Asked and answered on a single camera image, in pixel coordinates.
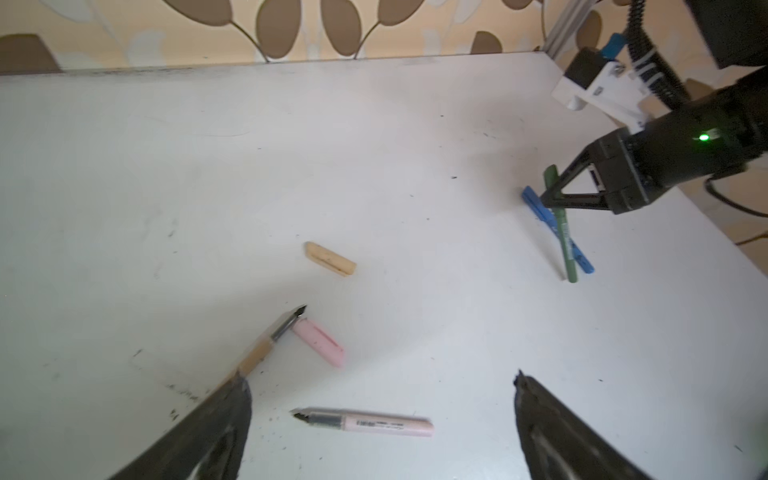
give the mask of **table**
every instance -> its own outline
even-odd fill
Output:
[[[109,476],[308,303],[347,367],[281,340],[243,479],[528,478],[518,369],[658,480],[754,478],[768,280],[674,190],[570,212],[597,271],[566,282],[519,194],[614,125],[550,99],[559,75],[531,53],[0,79],[0,476]]]

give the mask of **green pen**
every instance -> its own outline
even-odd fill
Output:
[[[550,165],[544,170],[544,185],[549,188],[556,181],[558,181],[558,168],[555,165]],[[555,198],[560,197],[558,192],[555,194]],[[578,275],[576,274],[576,262],[574,261],[574,251],[571,247],[571,231],[568,229],[568,217],[565,215],[564,208],[553,208],[552,214],[558,221],[558,237],[560,238],[560,246],[563,249],[563,257],[565,258],[565,271],[568,273],[568,281],[576,283],[578,281]]]

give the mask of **pink fountain pen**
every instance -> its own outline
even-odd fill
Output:
[[[291,413],[311,426],[347,432],[385,433],[412,437],[431,437],[435,434],[435,427],[428,419],[325,409],[297,409]]]

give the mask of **blue pen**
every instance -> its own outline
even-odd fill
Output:
[[[536,217],[546,223],[549,226],[549,230],[552,230],[552,233],[559,238],[558,222],[554,219],[552,212],[544,206],[541,200],[539,200],[536,192],[534,192],[532,188],[526,187],[523,190],[522,197],[525,203],[527,203],[531,210],[533,210],[533,213],[536,214]],[[587,257],[584,256],[581,250],[579,250],[579,247],[576,247],[576,243],[574,243],[573,240],[571,240],[571,249],[574,251],[574,260],[576,260],[576,263],[579,264],[584,273],[593,273],[594,267],[589,263],[589,260],[587,260]]]

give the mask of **pen cap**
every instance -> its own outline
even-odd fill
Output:
[[[344,348],[312,320],[304,317],[296,322],[291,330],[331,365],[336,368],[344,365]]]

